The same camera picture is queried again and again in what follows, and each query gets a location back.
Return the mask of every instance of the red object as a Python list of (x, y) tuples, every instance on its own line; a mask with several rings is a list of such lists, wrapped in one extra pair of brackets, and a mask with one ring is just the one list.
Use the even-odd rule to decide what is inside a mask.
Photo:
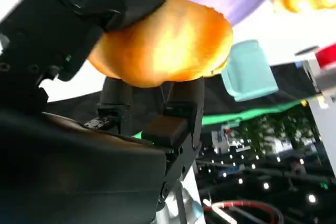
[(318, 50), (315, 56), (321, 68), (336, 63), (336, 44)]
[[(271, 223), (270, 224), (275, 224), (275, 218), (274, 218), (274, 213), (271, 208), (268, 207), (267, 204), (262, 203), (262, 202), (257, 202), (257, 201), (250, 201), (250, 200), (233, 200), (233, 201), (222, 201), (222, 202), (216, 202), (214, 205), (218, 208), (225, 208), (225, 207), (255, 207), (259, 208), (263, 211), (266, 211), (270, 214), (271, 216)], [(204, 207), (204, 211), (210, 211), (212, 210), (212, 207)]]

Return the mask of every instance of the green light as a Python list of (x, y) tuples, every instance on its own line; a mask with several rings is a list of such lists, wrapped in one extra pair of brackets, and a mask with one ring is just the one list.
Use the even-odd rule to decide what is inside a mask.
[(321, 182), (321, 183), (320, 183), (320, 186), (321, 186), (322, 188), (324, 188), (325, 190), (328, 190), (328, 185), (327, 185), (327, 183)]

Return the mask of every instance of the red cable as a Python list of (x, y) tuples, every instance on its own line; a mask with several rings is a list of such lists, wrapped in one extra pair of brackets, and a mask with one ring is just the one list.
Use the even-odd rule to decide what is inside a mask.
[[(225, 207), (255, 207), (259, 208), (263, 211), (268, 212), (271, 215), (271, 223), (275, 224), (275, 217), (272, 209), (270, 209), (266, 204), (257, 204), (248, 200), (235, 200), (235, 201), (222, 201), (222, 202), (216, 202), (213, 205), (215, 205), (218, 208), (225, 208)], [(211, 211), (212, 207), (205, 207), (203, 208), (204, 211)]]

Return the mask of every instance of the green strip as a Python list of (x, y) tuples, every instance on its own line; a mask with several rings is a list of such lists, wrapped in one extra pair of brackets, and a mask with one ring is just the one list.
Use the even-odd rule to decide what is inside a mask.
[[(205, 115), (203, 116), (203, 119), (202, 119), (202, 126), (217, 124), (217, 123), (224, 123), (224, 122), (235, 120), (235, 119), (241, 119), (241, 121), (244, 121), (244, 120), (255, 118), (263, 114), (279, 113), (287, 109), (290, 109), (291, 107), (294, 107), (300, 103), (301, 103), (301, 100), (287, 103), (284, 105), (277, 105), (271, 108), (248, 110), (248, 111), (244, 111), (238, 114)], [(141, 138), (141, 133), (142, 131), (137, 133), (133, 137)]]

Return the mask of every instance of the black fabric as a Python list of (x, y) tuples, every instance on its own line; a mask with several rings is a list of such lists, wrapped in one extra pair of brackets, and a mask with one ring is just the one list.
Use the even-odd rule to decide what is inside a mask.
[[(274, 66), (272, 72), (279, 91), (245, 102), (236, 102), (226, 92), (220, 75), (205, 79), (204, 114), (229, 114), (256, 108), (269, 108), (277, 104), (305, 99), (316, 94), (315, 88), (305, 71), (302, 68), (297, 69), (294, 63)], [(169, 86), (169, 83), (163, 85), (165, 96), (168, 94)], [(96, 104), (99, 101), (99, 96), (100, 92), (96, 92), (69, 100), (52, 102), (48, 104), (47, 112), (85, 123), (97, 115)], [(157, 101), (159, 99), (156, 96), (157, 92), (154, 92), (153, 89), (134, 88), (133, 105), (131, 107), (134, 134), (143, 130), (157, 115)]]

